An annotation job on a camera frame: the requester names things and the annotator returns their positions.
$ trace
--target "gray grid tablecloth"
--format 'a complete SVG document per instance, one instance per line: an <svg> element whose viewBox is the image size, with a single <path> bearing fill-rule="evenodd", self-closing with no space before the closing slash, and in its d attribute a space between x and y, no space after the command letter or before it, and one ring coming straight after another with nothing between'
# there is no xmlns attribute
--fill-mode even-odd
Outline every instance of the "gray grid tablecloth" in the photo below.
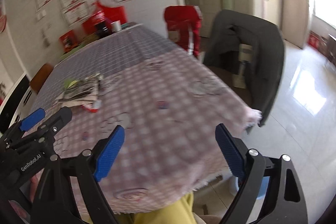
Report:
<svg viewBox="0 0 336 224"><path fill-rule="evenodd" d="M94 42L60 63L33 110L44 107L49 117L59 109L49 106L66 78L96 72L113 89L100 96L97 113L72 108L73 118L55 136L54 149L62 158L77 156L108 137L117 124L125 128L125 142L99 183L114 212L160 209L206 184L227 166L215 140L216 125L224 123L239 137L260 119L259 111L196 58L143 26ZM85 214L76 179L72 183Z"/></svg>

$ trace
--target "red chair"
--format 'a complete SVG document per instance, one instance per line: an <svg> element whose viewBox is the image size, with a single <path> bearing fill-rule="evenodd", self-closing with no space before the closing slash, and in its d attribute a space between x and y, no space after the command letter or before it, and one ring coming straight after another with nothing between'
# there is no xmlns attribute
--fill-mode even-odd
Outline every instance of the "red chair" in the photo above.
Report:
<svg viewBox="0 0 336 224"><path fill-rule="evenodd" d="M198 58L202 13L197 6L169 6L164 13L169 37L186 51Z"/></svg>
<svg viewBox="0 0 336 224"><path fill-rule="evenodd" d="M105 15L105 21L108 24L107 27L110 28L110 24L112 22L120 20L121 24L127 23L125 8L123 6L119 7L107 7L100 4L99 1L96 2L97 9L103 11ZM86 34L92 34L96 32L95 24L93 22L93 15L89 17L85 22L82 23L83 29Z"/></svg>

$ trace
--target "pink checkered tablecloth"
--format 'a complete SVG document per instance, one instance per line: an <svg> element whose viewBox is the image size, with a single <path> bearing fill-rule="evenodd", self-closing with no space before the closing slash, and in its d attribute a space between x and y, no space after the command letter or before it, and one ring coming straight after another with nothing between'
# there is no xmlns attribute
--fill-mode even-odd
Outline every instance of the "pink checkered tablecloth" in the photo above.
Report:
<svg viewBox="0 0 336 224"><path fill-rule="evenodd" d="M61 157L77 156L117 124L125 128L125 143L99 182L115 213L153 211L203 186L227 166L215 127L224 123L240 137L260 119L259 111L179 47L109 75L105 83L111 91L100 96L98 112L72 108L72 121L55 136L54 148ZM58 109L49 108L46 117Z"/></svg>

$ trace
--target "gray chair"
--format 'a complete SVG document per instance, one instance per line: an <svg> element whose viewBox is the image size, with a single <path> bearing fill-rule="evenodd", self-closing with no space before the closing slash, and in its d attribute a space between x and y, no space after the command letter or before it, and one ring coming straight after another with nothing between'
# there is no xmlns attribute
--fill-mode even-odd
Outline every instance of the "gray chair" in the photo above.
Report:
<svg viewBox="0 0 336 224"><path fill-rule="evenodd" d="M231 74L238 73L240 43L252 45L253 58L244 73L247 90L233 90L251 108L262 112L259 123L262 126L273 106L282 76L283 39L278 27L269 21L232 10L220 11L213 22L203 63L230 87Z"/></svg>

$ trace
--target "table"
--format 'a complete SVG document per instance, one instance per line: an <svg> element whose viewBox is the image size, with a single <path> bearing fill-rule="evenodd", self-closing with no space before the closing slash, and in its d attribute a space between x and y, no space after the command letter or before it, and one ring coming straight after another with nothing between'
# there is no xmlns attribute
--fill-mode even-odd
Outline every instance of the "table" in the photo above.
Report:
<svg viewBox="0 0 336 224"><path fill-rule="evenodd" d="M73 118L55 137L61 157L78 155L125 128L109 175L99 182L115 213L149 212L167 206L227 166L215 140L224 123L239 137L260 119L226 84L193 56L142 25L95 41L63 60L41 88L31 111L46 118L67 78L104 75L111 91L97 113L72 108ZM73 191L85 213L78 183Z"/></svg>

